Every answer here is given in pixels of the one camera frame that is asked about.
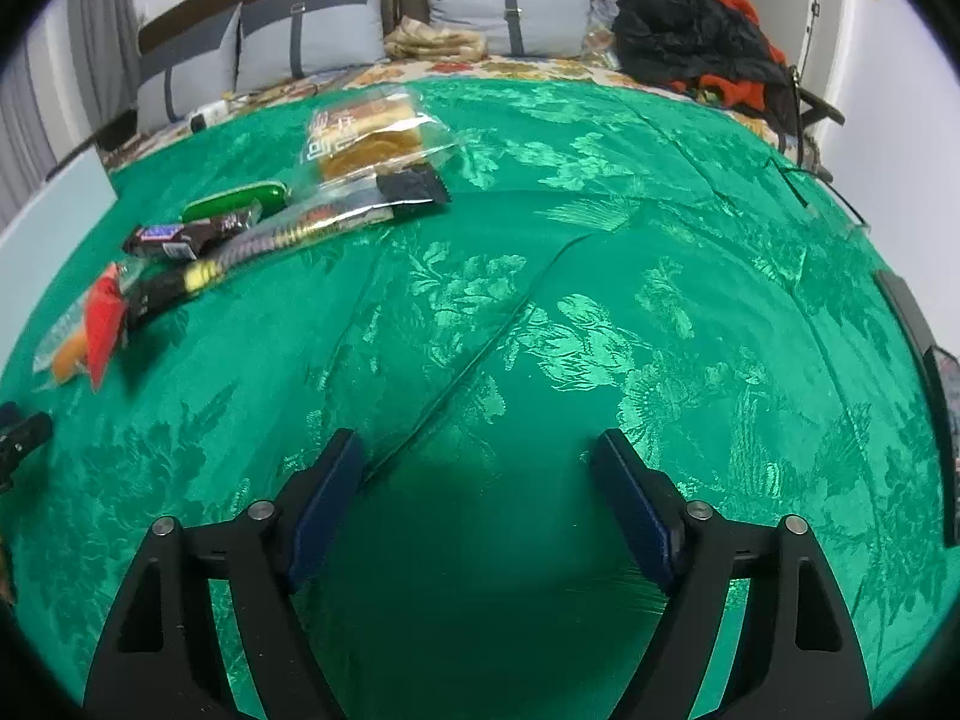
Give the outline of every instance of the orange snack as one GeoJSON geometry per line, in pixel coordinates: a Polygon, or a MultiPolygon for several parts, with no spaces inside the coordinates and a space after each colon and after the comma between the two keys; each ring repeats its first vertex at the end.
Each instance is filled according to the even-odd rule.
{"type": "Polygon", "coordinates": [[[416,161],[424,148],[416,125],[420,119],[404,95],[321,112],[310,125],[308,140],[310,152],[318,155],[320,180],[384,162],[399,170],[416,161]]]}
{"type": "Polygon", "coordinates": [[[83,327],[61,343],[50,364],[56,384],[64,384],[83,371],[86,362],[86,330],[83,327]]]}

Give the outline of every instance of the red cloth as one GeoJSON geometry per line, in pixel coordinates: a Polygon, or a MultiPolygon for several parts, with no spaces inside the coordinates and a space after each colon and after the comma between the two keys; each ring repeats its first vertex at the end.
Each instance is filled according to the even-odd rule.
{"type": "Polygon", "coordinates": [[[83,326],[86,330],[86,367],[90,372],[90,386],[96,392],[104,380],[107,363],[123,330],[127,303],[120,295],[120,269],[111,264],[93,282],[83,308],[83,326]]]}
{"type": "MultiPolygon", "coordinates": [[[[739,11],[747,20],[750,20],[756,26],[760,26],[760,19],[757,18],[757,11],[750,4],[749,0],[719,0],[728,8],[739,11]]],[[[767,41],[770,47],[770,57],[781,65],[786,64],[786,55],[776,46],[767,41]]],[[[670,84],[678,92],[686,92],[686,84],[683,81],[674,81],[670,84]]],[[[755,111],[765,111],[767,109],[764,101],[765,88],[760,81],[731,81],[722,79],[721,76],[700,76],[697,81],[698,89],[717,89],[723,97],[723,105],[726,108],[733,108],[734,105],[748,105],[755,111]]]]}

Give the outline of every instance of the metal screw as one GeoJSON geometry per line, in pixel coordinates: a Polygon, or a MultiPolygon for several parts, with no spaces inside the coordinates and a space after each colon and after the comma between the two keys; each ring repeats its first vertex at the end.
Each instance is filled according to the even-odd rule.
{"type": "Polygon", "coordinates": [[[713,507],[706,501],[690,501],[686,505],[686,513],[694,519],[710,519],[713,517],[713,507]]]}
{"type": "Polygon", "coordinates": [[[798,517],[797,514],[787,514],[786,519],[784,519],[784,525],[790,533],[796,533],[797,536],[803,536],[810,526],[806,523],[806,520],[803,517],[798,517]]]}
{"type": "Polygon", "coordinates": [[[247,509],[250,519],[270,519],[274,515],[274,505],[270,501],[256,501],[247,509]]]}
{"type": "Polygon", "coordinates": [[[166,536],[167,533],[171,533],[173,531],[174,525],[176,525],[176,522],[174,522],[173,517],[160,517],[160,519],[157,519],[152,524],[151,530],[157,536],[166,536]]]}

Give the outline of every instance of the bed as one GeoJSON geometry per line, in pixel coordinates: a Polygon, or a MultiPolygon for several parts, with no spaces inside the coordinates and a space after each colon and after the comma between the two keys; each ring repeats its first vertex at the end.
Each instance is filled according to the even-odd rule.
{"type": "MultiPolygon", "coordinates": [[[[222,11],[238,1],[255,0],[186,0],[182,2],[147,23],[140,30],[139,48],[141,53],[147,55],[165,41],[184,33],[192,25],[202,22],[212,14],[222,11]]],[[[390,32],[403,16],[428,22],[429,10],[426,0],[382,0],[384,34],[390,32]]],[[[607,86],[637,88],[651,94],[666,95],[666,97],[674,100],[684,100],[696,104],[696,101],[688,95],[671,92],[661,87],[638,84],[630,76],[612,70],[608,64],[598,61],[595,57],[555,60],[536,57],[517,59],[515,57],[492,55],[482,63],[392,60],[367,69],[349,68],[339,73],[323,73],[299,81],[285,79],[271,88],[234,98],[230,105],[229,117],[235,118],[259,108],[289,103],[292,100],[301,100],[323,91],[339,88],[361,88],[385,81],[410,81],[427,76],[465,76],[481,77],[482,79],[502,77],[503,79],[528,80],[579,79],[607,86]]],[[[775,132],[760,117],[749,116],[733,110],[724,110],[724,114],[750,129],[757,137],[784,153],[788,159],[797,160],[796,137],[775,132]]],[[[809,123],[813,124],[815,121],[817,119],[810,119],[809,123]]],[[[171,124],[170,127],[166,127],[161,132],[150,136],[136,135],[124,143],[121,148],[105,154],[104,163],[109,169],[116,170],[189,135],[190,128],[187,122],[171,124]]],[[[815,145],[814,148],[808,150],[803,163],[807,167],[817,167],[815,145]]]]}
{"type": "MultiPolygon", "coordinates": [[[[347,715],[607,717],[664,608],[587,478],[590,442],[619,427],[688,498],[808,518],[880,699],[960,560],[877,252],[748,122],[576,62],[444,64],[285,84],[114,165],[117,204],[0,379],[0,401],[56,420],[0,506],[23,631],[79,698],[152,519],[232,517],[349,426],[370,474],[296,598],[347,715]],[[463,144],[440,168],[446,213],[250,269],[152,324],[99,394],[34,387],[38,339],[133,225],[288,177],[313,108],[382,81],[463,144]]],[[[256,715],[220,584],[229,677],[256,715]]],[[[745,598],[733,586],[697,714],[722,695],[745,598]]]]}

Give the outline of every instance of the green snack package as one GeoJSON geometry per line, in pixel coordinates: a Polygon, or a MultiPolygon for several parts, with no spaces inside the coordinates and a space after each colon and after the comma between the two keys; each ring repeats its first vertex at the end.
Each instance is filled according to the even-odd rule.
{"type": "Polygon", "coordinates": [[[181,221],[217,217],[240,208],[247,208],[255,203],[260,204],[261,215],[267,218],[286,208],[289,194],[287,185],[282,181],[257,181],[256,184],[246,184],[194,200],[184,208],[181,221]]]}

